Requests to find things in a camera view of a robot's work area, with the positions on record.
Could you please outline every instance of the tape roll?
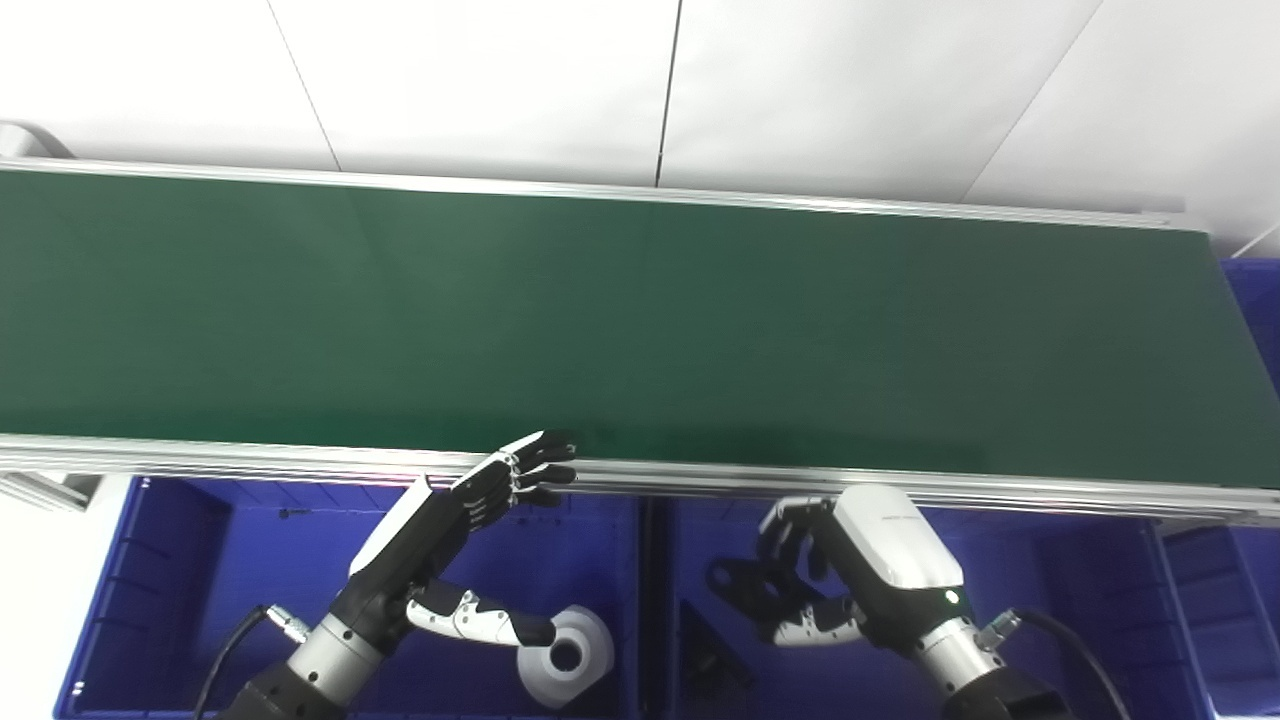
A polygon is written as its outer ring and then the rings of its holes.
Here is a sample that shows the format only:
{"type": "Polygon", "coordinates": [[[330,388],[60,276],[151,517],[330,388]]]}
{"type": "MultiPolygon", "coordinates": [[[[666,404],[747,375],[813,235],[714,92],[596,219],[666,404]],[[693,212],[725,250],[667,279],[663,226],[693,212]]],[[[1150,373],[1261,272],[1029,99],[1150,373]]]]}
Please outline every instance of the tape roll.
{"type": "Polygon", "coordinates": [[[549,647],[516,651],[520,682],[540,705],[559,710],[613,670],[613,638],[595,612],[571,605],[552,618],[549,647]]]}

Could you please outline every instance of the cable connector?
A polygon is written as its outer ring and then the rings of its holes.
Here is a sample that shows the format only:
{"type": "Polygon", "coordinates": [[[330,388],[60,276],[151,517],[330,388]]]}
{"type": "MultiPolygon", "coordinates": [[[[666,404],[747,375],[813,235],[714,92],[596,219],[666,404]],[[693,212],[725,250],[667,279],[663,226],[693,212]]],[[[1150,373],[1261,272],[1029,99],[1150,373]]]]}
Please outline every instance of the cable connector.
{"type": "Polygon", "coordinates": [[[1009,639],[1009,635],[1014,634],[1014,630],[1023,624],[1023,619],[1018,616],[1012,610],[1006,610],[996,616],[995,620],[987,624],[986,628],[978,630],[974,635],[973,642],[978,643],[978,647],[986,652],[995,652],[997,647],[1009,639]]]}
{"type": "Polygon", "coordinates": [[[307,635],[311,634],[310,625],[279,605],[268,607],[266,618],[271,621],[271,624],[284,632],[284,637],[298,644],[307,642],[307,635]]]}

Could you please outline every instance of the blue plastic bin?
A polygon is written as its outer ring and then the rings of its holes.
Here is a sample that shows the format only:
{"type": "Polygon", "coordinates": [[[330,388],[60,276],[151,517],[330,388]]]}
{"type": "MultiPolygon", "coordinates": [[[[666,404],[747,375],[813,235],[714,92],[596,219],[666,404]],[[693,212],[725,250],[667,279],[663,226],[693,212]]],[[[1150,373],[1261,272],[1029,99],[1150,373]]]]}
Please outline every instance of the blue plastic bin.
{"type": "MultiPolygon", "coordinates": [[[[672,624],[666,716],[687,720],[934,720],[942,698],[910,662],[865,642],[812,650],[762,643],[750,623],[713,596],[707,565],[746,557],[767,502],[680,500],[671,506],[672,596],[678,618],[690,602],[754,673],[742,689],[712,693],[682,685],[681,628],[672,624]]],[[[1128,518],[927,510],[965,569],[979,623],[1010,606],[1047,610],[1074,626],[1111,671],[1139,720],[1213,720],[1190,652],[1167,559],[1153,525],[1128,518]]],[[[838,582],[820,585],[842,592],[838,582]]],[[[1034,628],[1002,655],[1061,689],[1082,717],[1114,716],[1096,679],[1034,628]]]]}
{"type": "Polygon", "coordinates": [[[1272,603],[1280,600],[1277,541],[1280,533],[1261,528],[1204,528],[1165,539],[1196,656],[1222,715],[1280,711],[1280,644],[1258,592],[1261,584],[1272,603]]]}
{"type": "MultiPolygon", "coordinates": [[[[324,615],[397,488],[319,483],[134,480],[55,716],[189,717],[219,646],[257,603],[324,615]]],[[[445,578],[512,607],[590,607],[617,647],[613,673],[559,715],[637,716],[637,501],[566,497],[517,507],[474,536],[445,578]]],[[[264,625],[232,655],[210,707],[283,660],[264,625]]],[[[415,633],[353,705],[362,719],[541,717],[515,650],[415,633]]]]}
{"type": "Polygon", "coordinates": [[[1249,324],[1271,383],[1280,392],[1280,259],[1222,260],[1222,273],[1249,324]]]}

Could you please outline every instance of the black cable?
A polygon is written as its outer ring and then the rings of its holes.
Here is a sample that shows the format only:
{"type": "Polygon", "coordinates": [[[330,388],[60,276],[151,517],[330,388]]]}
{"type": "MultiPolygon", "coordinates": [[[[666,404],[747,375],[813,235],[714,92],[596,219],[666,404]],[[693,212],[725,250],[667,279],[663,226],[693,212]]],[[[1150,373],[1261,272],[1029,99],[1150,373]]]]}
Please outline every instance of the black cable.
{"type": "Polygon", "coordinates": [[[1120,691],[1116,689],[1115,683],[1111,682],[1111,675],[1107,675],[1106,669],[1098,662],[1097,656],[1089,650],[1089,646],[1084,644],[1084,638],[1076,634],[1075,630],[1068,628],[1062,623],[1057,621],[1051,615],[1046,615],[1038,610],[1027,610],[1023,607],[1015,607],[1014,615],[1018,615],[1025,623],[1030,623],[1042,630],[1047,630],[1050,634],[1057,637],[1066,646],[1076,652],[1093,670],[1097,675],[1098,682],[1102,683],[1102,688],[1107,692],[1107,697],[1111,700],[1111,705],[1115,706],[1116,716],[1120,720],[1133,720],[1129,715],[1129,710],[1124,706],[1124,698],[1120,697],[1120,691]]]}
{"type": "Polygon", "coordinates": [[[214,689],[214,683],[218,682],[218,675],[223,671],[223,664],[227,662],[227,657],[236,650],[236,646],[244,639],[244,635],[266,619],[266,606],[259,605],[253,610],[248,611],[248,615],[236,625],[230,635],[227,635],[227,642],[223,643],[223,648],[218,651],[218,657],[214,659],[212,667],[209,669],[209,675],[205,676],[205,685],[200,688],[200,697],[196,698],[196,710],[191,714],[192,720],[201,720],[205,715],[205,705],[209,702],[209,693],[214,689]]]}

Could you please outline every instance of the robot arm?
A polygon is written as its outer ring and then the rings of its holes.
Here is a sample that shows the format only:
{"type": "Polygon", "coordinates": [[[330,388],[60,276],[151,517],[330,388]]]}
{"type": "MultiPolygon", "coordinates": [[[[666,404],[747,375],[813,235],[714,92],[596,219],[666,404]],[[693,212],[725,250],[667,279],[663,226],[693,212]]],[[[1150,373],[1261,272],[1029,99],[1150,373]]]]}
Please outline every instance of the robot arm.
{"type": "Polygon", "coordinates": [[[448,491],[419,479],[387,512],[351,564],[329,614],[282,664],[250,680],[224,720],[340,720],[383,660],[413,628],[509,646],[549,646],[556,626],[439,578],[467,537],[517,503],[550,506],[539,483],[570,483],[573,446],[539,432],[503,446],[448,491]]]}
{"type": "Polygon", "coordinates": [[[838,498],[786,498],[760,524],[758,560],[717,560],[712,591],[780,646],[865,637],[915,662],[946,698],[947,720],[1074,720],[1061,697],[1009,667],[982,642],[955,556],[902,491],[856,486],[838,498]],[[833,569],[850,596],[824,598],[800,579],[833,569]]]}

